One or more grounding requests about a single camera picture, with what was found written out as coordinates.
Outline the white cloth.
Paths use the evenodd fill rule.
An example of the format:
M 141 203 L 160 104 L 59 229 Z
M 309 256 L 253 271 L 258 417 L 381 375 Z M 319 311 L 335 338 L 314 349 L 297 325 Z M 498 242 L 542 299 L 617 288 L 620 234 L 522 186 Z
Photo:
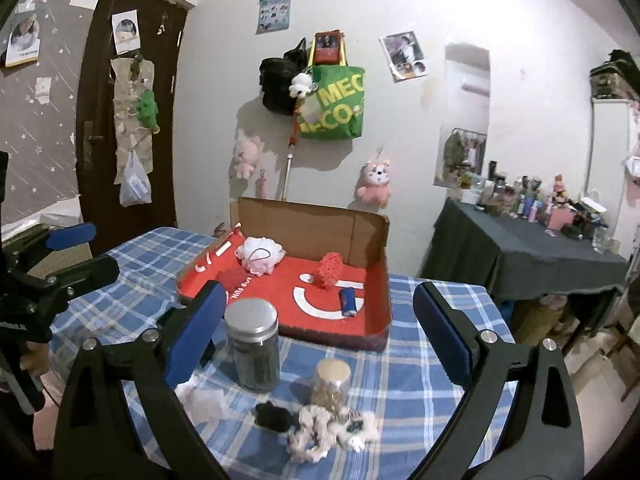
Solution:
M 194 426 L 212 424 L 227 415 L 224 392 L 201 384 L 195 374 L 187 382 L 179 384 L 175 394 Z

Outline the dark covered side table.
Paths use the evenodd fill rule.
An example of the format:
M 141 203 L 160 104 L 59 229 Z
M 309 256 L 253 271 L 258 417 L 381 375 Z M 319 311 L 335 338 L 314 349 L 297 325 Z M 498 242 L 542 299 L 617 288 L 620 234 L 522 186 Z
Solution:
M 483 286 L 500 304 L 623 289 L 627 268 L 625 259 L 599 254 L 588 240 L 551 236 L 537 223 L 493 217 L 446 200 L 421 276 Z

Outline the red plush towel toy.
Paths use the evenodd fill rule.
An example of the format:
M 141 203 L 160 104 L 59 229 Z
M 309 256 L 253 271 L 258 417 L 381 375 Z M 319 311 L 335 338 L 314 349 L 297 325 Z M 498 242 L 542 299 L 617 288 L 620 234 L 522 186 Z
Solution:
M 250 274 L 240 266 L 219 271 L 215 280 L 222 285 L 226 292 L 232 295 L 250 281 Z

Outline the cardboard box red lining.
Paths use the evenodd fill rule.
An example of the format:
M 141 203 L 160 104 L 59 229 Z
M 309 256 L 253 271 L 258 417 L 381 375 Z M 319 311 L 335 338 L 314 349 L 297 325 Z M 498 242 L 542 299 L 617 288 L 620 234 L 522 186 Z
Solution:
M 231 206 L 231 226 L 178 274 L 178 295 L 193 299 L 221 270 L 239 268 L 235 249 L 247 237 L 267 237 L 286 251 L 270 275 L 250 281 L 228 300 L 262 298 L 278 311 L 283 336 L 352 350 L 381 352 L 392 324 L 386 242 L 390 222 L 380 214 L 328 206 L 241 197 Z M 322 257 L 338 252 L 344 269 L 322 289 L 312 274 Z M 338 292 L 352 287 L 358 313 L 345 318 Z

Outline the cream crochet scrunchie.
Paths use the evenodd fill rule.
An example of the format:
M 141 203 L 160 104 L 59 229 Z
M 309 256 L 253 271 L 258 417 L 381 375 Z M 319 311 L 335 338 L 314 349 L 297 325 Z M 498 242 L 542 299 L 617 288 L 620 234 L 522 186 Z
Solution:
M 330 429 L 333 414 L 316 404 L 306 405 L 298 412 L 298 427 L 288 437 L 288 454 L 294 463 L 319 463 L 337 444 Z

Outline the photo poster on wall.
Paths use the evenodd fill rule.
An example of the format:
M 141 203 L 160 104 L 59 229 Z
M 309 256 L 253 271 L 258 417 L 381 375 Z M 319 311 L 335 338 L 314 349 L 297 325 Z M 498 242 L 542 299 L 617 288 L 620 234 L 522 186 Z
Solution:
M 415 32 L 400 32 L 380 39 L 395 82 L 427 75 L 427 62 Z

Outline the white plush keychain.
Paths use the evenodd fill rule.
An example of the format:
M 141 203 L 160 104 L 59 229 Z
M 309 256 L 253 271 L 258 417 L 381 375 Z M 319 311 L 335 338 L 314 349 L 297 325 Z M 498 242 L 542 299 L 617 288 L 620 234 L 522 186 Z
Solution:
M 310 73 L 299 73 L 291 81 L 291 85 L 288 87 L 290 97 L 292 99 L 306 99 L 311 93 L 314 93 L 317 89 L 317 85 L 314 83 Z

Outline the white fluffy bow scrunchie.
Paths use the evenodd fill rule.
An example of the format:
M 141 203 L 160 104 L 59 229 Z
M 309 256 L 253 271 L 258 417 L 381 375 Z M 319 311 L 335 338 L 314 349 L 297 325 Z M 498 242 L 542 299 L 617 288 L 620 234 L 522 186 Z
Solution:
M 330 429 L 345 451 L 360 453 L 369 443 L 380 440 L 375 414 L 369 411 L 344 411 L 332 419 Z

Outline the red knitted pom ball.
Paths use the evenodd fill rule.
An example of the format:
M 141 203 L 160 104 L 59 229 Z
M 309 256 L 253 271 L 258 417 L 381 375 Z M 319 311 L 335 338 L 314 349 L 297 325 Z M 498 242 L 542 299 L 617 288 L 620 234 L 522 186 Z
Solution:
M 334 287 L 340 279 L 344 269 L 342 256 L 338 252 L 328 252 L 325 254 L 318 266 L 314 269 L 312 277 L 314 284 L 322 289 Z

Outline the green plush dinosaur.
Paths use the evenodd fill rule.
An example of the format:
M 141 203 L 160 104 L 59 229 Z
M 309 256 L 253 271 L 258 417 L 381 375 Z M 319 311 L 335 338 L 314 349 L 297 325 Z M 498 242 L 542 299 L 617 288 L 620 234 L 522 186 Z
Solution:
M 142 127 L 149 129 L 152 133 L 158 133 L 160 126 L 157 123 L 158 107 L 155 102 L 154 92 L 145 89 L 138 102 L 138 118 Z

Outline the blue cloth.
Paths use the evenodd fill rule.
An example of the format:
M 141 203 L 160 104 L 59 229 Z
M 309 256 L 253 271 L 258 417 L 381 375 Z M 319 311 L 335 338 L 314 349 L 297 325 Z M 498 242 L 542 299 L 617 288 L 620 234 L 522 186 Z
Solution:
M 356 292 L 352 287 L 341 288 L 338 292 L 338 296 L 341 300 L 341 311 L 345 318 L 351 318 L 356 316 L 358 308 L 356 305 Z

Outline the black fluffy scrunchie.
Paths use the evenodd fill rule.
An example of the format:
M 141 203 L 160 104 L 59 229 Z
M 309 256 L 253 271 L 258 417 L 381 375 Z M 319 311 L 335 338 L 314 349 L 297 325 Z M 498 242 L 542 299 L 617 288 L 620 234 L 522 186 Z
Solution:
M 294 417 L 286 408 L 267 401 L 254 407 L 255 424 L 262 428 L 285 434 L 294 425 Z

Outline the white wardrobe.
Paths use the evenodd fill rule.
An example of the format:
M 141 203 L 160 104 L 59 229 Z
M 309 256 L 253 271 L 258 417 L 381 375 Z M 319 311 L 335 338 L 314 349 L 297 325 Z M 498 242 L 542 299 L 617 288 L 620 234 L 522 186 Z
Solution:
M 591 153 L 586 193 L 605 208 L 610 237 L 628 258 L 639 229 L 639 178 L 626 162 L 639 155 L 639 111 L 626 99 L 592 100 Z

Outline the black bag on wall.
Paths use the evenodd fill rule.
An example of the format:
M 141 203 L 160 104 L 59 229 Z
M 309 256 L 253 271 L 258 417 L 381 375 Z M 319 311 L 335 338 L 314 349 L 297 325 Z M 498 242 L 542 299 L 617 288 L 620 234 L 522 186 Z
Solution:
M 302 38 L 297 46 L 285 52 L 282 58 L 264 58 L 259 65 L 259 85 L 262 105 L 270 112 L 293 116 L 296 99 L 290 96 L 290 85 L 295 76 L 308 64 L 307 41 Z

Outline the pink plush dog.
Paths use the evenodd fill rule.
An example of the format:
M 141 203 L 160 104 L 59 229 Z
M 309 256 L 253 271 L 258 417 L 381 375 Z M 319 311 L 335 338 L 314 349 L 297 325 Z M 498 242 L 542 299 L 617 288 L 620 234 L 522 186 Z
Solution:
M 391 197 L 390 162 L 388 160 L 370 160 L 361 169 L 356 188 L 356 199 L 360 203 L 386 208 Z

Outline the blue wall poster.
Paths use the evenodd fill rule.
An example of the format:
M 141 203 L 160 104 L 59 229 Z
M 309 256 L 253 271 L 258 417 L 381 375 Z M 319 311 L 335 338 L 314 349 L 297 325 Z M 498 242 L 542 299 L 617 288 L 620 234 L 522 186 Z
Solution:
M 256 34 L 287 30 L 291 23 L 291 0 L 259 0 Z

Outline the green tote bag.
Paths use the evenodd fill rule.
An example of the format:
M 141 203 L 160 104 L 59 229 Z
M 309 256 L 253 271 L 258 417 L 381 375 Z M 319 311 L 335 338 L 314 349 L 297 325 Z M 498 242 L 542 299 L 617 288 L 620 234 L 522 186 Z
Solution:
M 306 99 L 296 99 L 300 102 L 299 135 L 318 141 L 360 138 L 364 69 L 347 63 L 345 39 L 339 29 L 314 35 L 303 72 L 311 74 L 317 89 Z

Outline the white plastic bag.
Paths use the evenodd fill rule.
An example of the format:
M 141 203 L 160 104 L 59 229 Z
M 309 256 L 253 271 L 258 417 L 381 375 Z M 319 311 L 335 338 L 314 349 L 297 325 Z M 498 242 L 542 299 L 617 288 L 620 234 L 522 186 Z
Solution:
M 129 153 L 122 174 L 119 203 L 123 207 L 152 203 L 151 183 L 135 150 Z

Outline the white mesh bath pouf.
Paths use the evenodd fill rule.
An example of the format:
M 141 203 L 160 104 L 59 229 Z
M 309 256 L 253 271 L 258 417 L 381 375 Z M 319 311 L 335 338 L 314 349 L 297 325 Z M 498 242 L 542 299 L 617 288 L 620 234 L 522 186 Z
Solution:
M 286 255 L 285 249 L 267 237 L 247 237 L 235 249 L 235 257 L 243 269 L 255 276 L 270 275 Z

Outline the wall mirror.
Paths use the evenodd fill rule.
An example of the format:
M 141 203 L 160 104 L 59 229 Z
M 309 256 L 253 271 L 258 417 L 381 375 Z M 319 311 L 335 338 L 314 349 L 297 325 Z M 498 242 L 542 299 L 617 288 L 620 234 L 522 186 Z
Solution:
M 482 174 L 489 129 L 490 58 L 486 49 L 453 42 L 445 48 L 445 111 L 434 185 L 457 188 Z

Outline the blue plaid tablecloth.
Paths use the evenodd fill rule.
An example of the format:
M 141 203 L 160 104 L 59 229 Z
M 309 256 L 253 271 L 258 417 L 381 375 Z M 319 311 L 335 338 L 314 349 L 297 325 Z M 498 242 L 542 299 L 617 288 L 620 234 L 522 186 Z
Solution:
M 177 298 L 175 279 L 210 242 L 206 235 L 159 228 L 113 250 L 118 280 L 70 303 L 53 326 L 51 365 L 65 379 L 80 344 L 136 338 Z M 240 387 L 223 328 L 213 361 L 198 372 L 198 388 L 224 395 L 224 414 L 198 426 L 210 452 L 235 479 L 403 479 L 419 465 L 454 414 L 463 391 L 450 382 L 413 312 L 416 280 L 388 280 L 392 325 L 382 352 L 350 351 L 281 338 L 281 377 L 268 400 L 296 412 L 309 400 L 314 368 L 325 358 L 352 372 L 347 404 L 376 418 L 380 436 L 361 452 L 334 448 L 321 462 L 293 463 L 284 434 L 256 425 L 259 394 Z

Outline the dark brown door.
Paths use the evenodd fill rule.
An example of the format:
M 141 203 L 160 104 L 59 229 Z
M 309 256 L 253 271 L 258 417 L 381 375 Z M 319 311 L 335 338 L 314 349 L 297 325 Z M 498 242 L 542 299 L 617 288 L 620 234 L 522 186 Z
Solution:
M 168 0 L 99 0 L 81 64 L 76 112 L 76 174 L 82 218 L 96 227 L 103 254 L 160 226 L 175 226 L 172 161 L 175 85 L 186 9 Z M 158 133 L 142 127 L 138 102 L 154 92 Z M 123 207 L 122 174 L 135 150 L 152 203 Z

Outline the pink plush rabbit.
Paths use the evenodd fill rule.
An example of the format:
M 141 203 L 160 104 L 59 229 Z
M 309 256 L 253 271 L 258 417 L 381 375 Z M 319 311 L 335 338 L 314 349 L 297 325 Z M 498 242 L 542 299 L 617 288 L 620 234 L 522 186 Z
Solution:
M 260 154 L 262 154 L 262 140 L 259 136 L 250 136 L 236 142 L 234 171 L 239 180 L 248 180 L 254 174 Z

